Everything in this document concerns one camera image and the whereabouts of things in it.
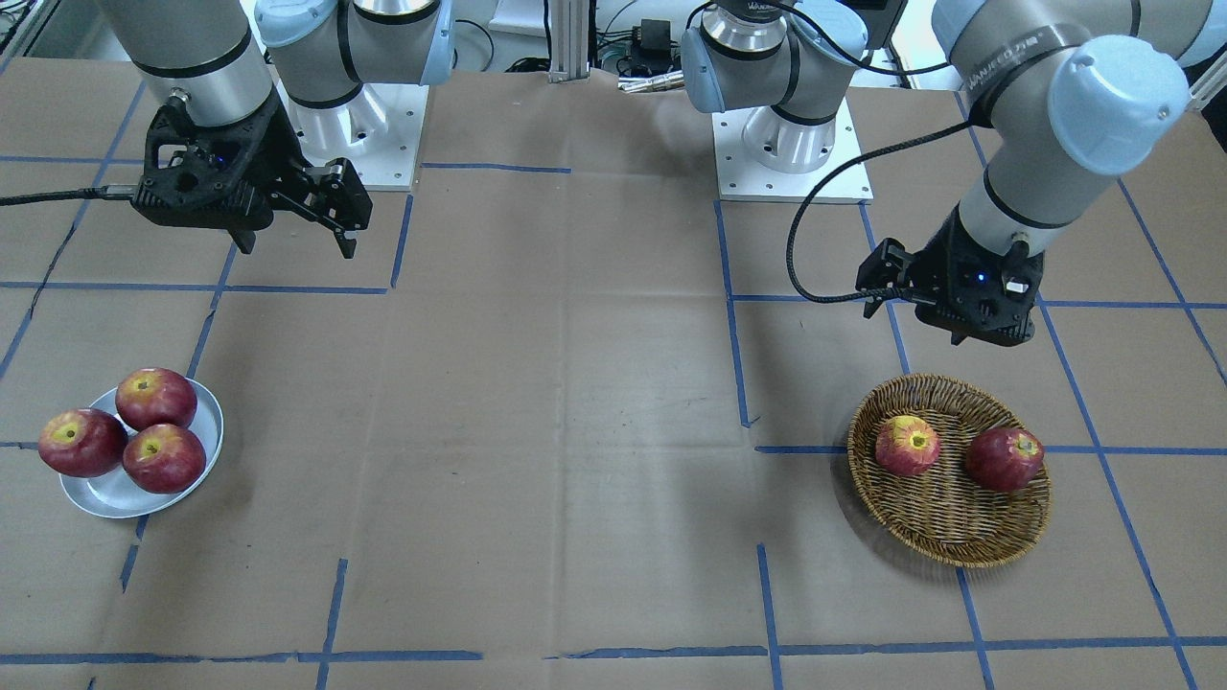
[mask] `light blue cap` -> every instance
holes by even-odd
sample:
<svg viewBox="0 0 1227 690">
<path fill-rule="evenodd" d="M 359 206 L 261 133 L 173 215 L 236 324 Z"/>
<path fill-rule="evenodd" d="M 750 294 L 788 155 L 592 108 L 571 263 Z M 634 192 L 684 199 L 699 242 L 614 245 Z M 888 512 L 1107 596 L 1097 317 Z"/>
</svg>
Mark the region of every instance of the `light blue cap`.
<svg viewBox="0 0 1227 690">
<path fill-rule="evenodd" d="M 963 29 L 972 22 L 975 12 L 980 11 L 987 0 L 937 0 L 933 5 L 933 34 L 937 37 L 937 43 L 950 58 L 950 52 L 955 49 L 955 43 L 963 34 Z"/>
<path fill-rule="evenodd" d="M 703 47 L 698 27 L 691 27 L 682 34 L 682 79 L 686 81 L 686 95 L 696 110 L 723 113 L 728 109 L 720 82 L 715 79 L 712 55 Z"/>
<path fill-rule="evenodd" d="M 255 26 L 269 48 L 282 48 L 315 31 L 336 10 L 336 0 L 258 0 Z"/>
<path fill-rule="evenodd" d="M 1082 44 L 1048 90 L 1048 117 L 1061 147 L 1080 166 L 1108 177 L 1146 160 L 1188 104 L 1180 65 L 1128 36 Z"/>
<path fill-rule="evenodd" d="M 864 58 L 865 45 L 869 43 L 869 29 L 865 28 L 865 21 L 854 10 L 847 5 L 836 2 L 836 0 L 799 1 L 795 7 L 809 15 L 814 20 L 814 23 L 821 26 L 822 31 L 827 32 L 831 41 L 839 48 L 843 48 L 844 53 L 858 59 Z M 837 63 L 852 65 L 834 48 L 828 45 L 826 41 L 822 41 L 810 25 L 794 16 L 789 16 L 789 21 L 793 28 L 801 34 L 801 38 L 812 43 L 826 56 Z"/>
<path fill-rule="evenodd" d="M 1202 60 L 1209 60 L 1227 43 L 1227 0 L 1215 0 L 1210 5 L 1210 15 L 1206 23 L 1201 25 L 1201 33 L 1193 39 L 1193 45 L 1180 55 L 1180 66 L 1188 68 Z"/>
<path fill-rule="evenodd" d="M 436 17 L 434 37 L 426 50 L 426 64 L 422 65 L 422 86 L 434 86 L 452 77 L 452 0 L 439 2 L 439 15 Z"/>
</svg>

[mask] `white mounting plate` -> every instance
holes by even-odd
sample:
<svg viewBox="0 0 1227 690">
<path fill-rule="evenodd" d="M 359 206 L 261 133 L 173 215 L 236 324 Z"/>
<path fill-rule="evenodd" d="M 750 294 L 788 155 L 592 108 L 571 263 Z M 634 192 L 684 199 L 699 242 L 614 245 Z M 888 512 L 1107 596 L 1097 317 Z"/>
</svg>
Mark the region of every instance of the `white mounting plate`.
<svg viewBox="0 0 1227 690">
<path fill-rule="evenodd" d="M 372 83 L 371 88 L 388 108 L 388 133 L 379 141 L 369 142 L 364 153 L 340 155 L 350 158 L 367 190 L 412 192 L 429 87 L 416 83 Z M 298 123 L 293 123 L 293 125 L 297 128 Z M 307 160 L 315 166 L 323 166 L 329 160 L 337 157 L 320 158 L 306 151 L 304 153 Z"/>
<path fill-rule="evenodd" d="M 812 173 L 789 174 L 773 171 L 755 161 L 741 142 L 741 130 L 750 119 L 752 108 L 714 113 L 712 130 L 715 133 L 715 173 L 720 184 L 720 199 L 725 201 L 801 201 L 827 173 L 860 155 L 856 129 L 848 112 L 848 102 L 839 104 L 836 114 L 836 142 L 831 157 Z M 865 166 L 848 168 L 832 179 L 815 196 L 816 204 L 858 204 L 874 199 L 872 187 Z"/>
</svg>

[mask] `wicker basket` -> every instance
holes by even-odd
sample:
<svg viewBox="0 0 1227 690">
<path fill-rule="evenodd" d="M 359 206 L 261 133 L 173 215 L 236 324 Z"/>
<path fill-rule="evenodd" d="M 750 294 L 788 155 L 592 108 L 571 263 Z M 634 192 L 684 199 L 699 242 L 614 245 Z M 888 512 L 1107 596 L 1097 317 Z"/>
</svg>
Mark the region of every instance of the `wicker basket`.
<svg viewBox="0 0 1227 690">
<path fill-rule="evenodd" d="M 928 421 L 941 457 L 919 476 L 893 475 L 874 459 L 881 425 L 894 415 Z M 1022 427 L 1005 405 L 956 378 L 910 373 L 875 388 L 848 428 L 848 462 L 870 513 L 904 544 L 940 562 L 990 567 L 1029 551 L 1048 527 L 1047 469 L 1020 491 L 980 489 L 963 470 L 972 440 L 995 426 Z"/>
</svg>

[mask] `apple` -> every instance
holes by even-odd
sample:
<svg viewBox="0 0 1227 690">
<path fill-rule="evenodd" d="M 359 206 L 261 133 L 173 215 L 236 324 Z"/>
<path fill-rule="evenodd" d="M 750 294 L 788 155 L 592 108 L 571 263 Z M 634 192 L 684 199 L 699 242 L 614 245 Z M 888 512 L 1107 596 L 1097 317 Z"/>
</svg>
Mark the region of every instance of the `apple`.
<svg viewBox="0 0 1227 690">
<path fill-rule="evenodd" d="M 114 416 L 93 408 L 52 417 L 38 436 L 38 457 L 67 476 L 102 476 L 119 467 L 128 430 Z"/>
<path fill-rule="evenodd" d="M 874 447 L 877 464 L 899 476 L 923 474 L 940 453 L 937 431 L 914 415 L 896 415 L 882 422 Z"/>
<path fill-rule="evenodd" d="M 205 473 L 205 447 L 173 424 L 155 424 L 124 448 L 124 471 L 151 494 L 178 494 Z"/>
<path fill-rule="evenodd" d="M 975 484 L 991 491 L 1017 491 L 1044 464 L 1044 444 L 1025 428 L 999 426 L 980 432 L 967 447 L 963 467 Z"/>
<path fill-rule="evenodd" d="M 136 431 L 155 424 L 187 427 L 196 416 L 196 389 L 167 368 L 136 370 L 115 389 L 115 410 Z"/>
</svg>

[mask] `white plate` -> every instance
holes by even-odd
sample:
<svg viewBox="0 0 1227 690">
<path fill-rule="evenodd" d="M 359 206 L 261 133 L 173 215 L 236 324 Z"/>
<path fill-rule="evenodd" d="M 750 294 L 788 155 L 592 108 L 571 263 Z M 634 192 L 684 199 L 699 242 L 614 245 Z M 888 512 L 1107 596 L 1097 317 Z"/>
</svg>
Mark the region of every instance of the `white plate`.
<svg viewBox="0 0 1227 690">
<path fill-rule="evenodd" d="M 200 383 L 190 378 L 188 381 L 196 389 L 196 416 L 191 420 L 191 426 L 188 430 L 200 438 L 200 444 L 205 447 L 205 458 L 207 458 L 205 471 L 200 478 L 191 486 L 178 494 L 150 494 L 136 486 L 123 467 L 118 467 L 93 479 L 79 479 L 61 474 L 60 486 L 64 487 L 64 492 L 67 494 L 69 500 L 76 507 L 90 514 L 106 518 L 140 517 L 178 503 L 200 486 L 200 483 L 209 476 L 209 471 L 217 463 L 217 454 L 222 449 L 225 424 L 222 420 L 222 408 L 217 404 L 217 398 Z M 110 413 L 115 415 L 115 419 L 119 419 L 119 415 L 115 413 L 115 388 L 112 388 L 90 406 Z M 124 428 L 128 430 L 129 436 L 135 433 L 135 430 L 126 424 Z"/>
</svg>

